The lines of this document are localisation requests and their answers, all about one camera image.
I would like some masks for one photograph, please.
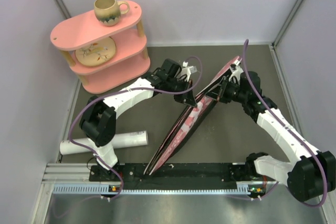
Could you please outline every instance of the pink fabric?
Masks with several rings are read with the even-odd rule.
[[[220,77],[222,74],[224,74],[229,68],[230,65],[233,64],[237,59],[240,57],[237,56],[231,61],[229,61],[215,76],[215,78],[212,80],[215,81],[218,77]],[[156,166],[154,167],[154,171],[159,169],[170,157],[170,155],[173,153],[173,151],[176,149],[176,147],[180,144],[180,142],[185,138],[186,134],[189,132],[189,130],[192,128],[192,126],[195,124],[198,116],[203,113],[203,111],[208,107],[208,105],[211,102],[211,98],[204,96],[198,103],[197,107],[194,108],[188,118],[185,120],[177,134],[175,135],[173,141],[169,144],[166,151],[162,154],[160,159],[157,161]]]

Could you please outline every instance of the wooden shelf leg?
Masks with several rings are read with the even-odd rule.
[[[77,76],[78,76],[79,80],[82,82],[83,86],[89,84],[88,78],[86,78],[85,76],[81,76],[79,74]]]
[[[143,29],[142,20],[140,20],[136,26],[137,26],[136,28],[138,29],[139,37],[143,37],[145,35],[145,31]]]
[[[144,51],[143,51],[143,57],[145,59],[147,59],[149,56],[148,56],[148,50],[147,50],[147,47],[145,47]]]
[[[68,51],[62,51],[62,50],[60,50],[60,52],[62,53],[62,55],[64,56],[64,58],[67,60],[69,66],[73,67],[74,65],[76,65],[76,62],[71,57],[71,55],[70,55],[70,53]]]

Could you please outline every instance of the ceramic mug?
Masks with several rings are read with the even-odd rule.
[[[126,10],[120,10],[120,5],[127,5]],[[128,13],[130,5],[126,1],[96,0],[94,3],[95,16],[105,26],[114,26],[122,14]]]

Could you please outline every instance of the white cylinder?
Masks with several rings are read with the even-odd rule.
[[[94,143],[89,138],[74,139],[75,142],[94,148]],[[112,139],[114,149],[148,145],[147,131],[116,134]],[[89,152],[88,149],[71,143],[69,140],[63,140],[60,143],[59,150],[62,155]]]

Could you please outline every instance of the pink shelf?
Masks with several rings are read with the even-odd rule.
[[[72,51],[136,25],[141,19],[141,7],[136,2],[127,2],[130,11],[122,15],[120,22],[115,26],[99,23],[91,10],[59,23],[50,34],[51,42],[60,50]]]
[[[136,29],[122,31],[121,33],[112,35],[111,38],[116,43],[117,48],[117,51],[111,60],[96,67],[86,67],[79,63],[75,56],[75,52],[73,52],[71,56],[76,62],[76,65],[70,67],[72,71],[82,76],[96,73],[142,52],[147,43],[146,36],[139,37],[138,30]]]
[[[143,53],[112,65],[102,71],[87,76],[89,84],[83,86],[92,94],[101,94],[120,84],[146,73],[151,64],[150,58],[144,59]]]

